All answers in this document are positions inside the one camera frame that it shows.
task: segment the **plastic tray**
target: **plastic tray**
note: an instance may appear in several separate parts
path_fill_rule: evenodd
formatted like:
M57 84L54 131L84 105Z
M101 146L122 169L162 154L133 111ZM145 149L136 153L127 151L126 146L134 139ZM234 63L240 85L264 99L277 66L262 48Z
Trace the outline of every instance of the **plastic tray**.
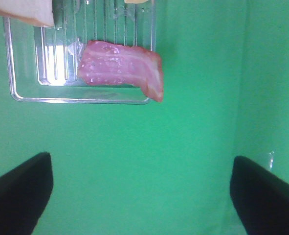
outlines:
M156 0L53 1L55 26L32 27L3 18L10 91L14 99L35 102L149 102L133 86L87 86L77 66L89 40L155 50Z

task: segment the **green backdrop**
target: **green backdrop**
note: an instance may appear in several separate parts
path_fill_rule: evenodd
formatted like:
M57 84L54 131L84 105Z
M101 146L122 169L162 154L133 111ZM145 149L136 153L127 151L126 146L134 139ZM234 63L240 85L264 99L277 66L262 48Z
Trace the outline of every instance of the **green backdrop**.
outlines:
M245 234L234 156L267 167L273 151L289 182L289 0L159 0L156 49L160 104L17 102L0 17L0 175L53 160L35 235Z

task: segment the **bacon slice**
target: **bacon slice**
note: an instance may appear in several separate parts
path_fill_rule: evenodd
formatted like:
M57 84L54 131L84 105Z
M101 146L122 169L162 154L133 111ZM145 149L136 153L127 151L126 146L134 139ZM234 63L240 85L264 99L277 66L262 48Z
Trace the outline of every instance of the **bacon slice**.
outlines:
M78 76L91 86L130 84L140 87L149 98L163 100L161 58L142 47L89 41Z

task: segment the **clear plastic tray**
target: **clear plastic tray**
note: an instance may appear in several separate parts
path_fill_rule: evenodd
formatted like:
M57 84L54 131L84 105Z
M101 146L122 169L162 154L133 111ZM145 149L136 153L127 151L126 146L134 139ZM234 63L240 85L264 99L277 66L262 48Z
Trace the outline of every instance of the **clear plastic tray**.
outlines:
M89 40L155 50L155 3L54 0L52 28L3 18L13 98L53 103L148 103L150 99L133 86L87 86L77 77L77 66Z

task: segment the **black object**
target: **black object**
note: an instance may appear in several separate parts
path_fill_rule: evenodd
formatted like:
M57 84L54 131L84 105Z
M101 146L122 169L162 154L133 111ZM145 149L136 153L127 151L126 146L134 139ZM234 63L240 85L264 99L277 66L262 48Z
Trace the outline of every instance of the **black object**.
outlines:
M49 153L40 153L1 176L0 235L30 235L52 189Z
M246 157L236 157L230 194L249 235L289 235L289 184Z

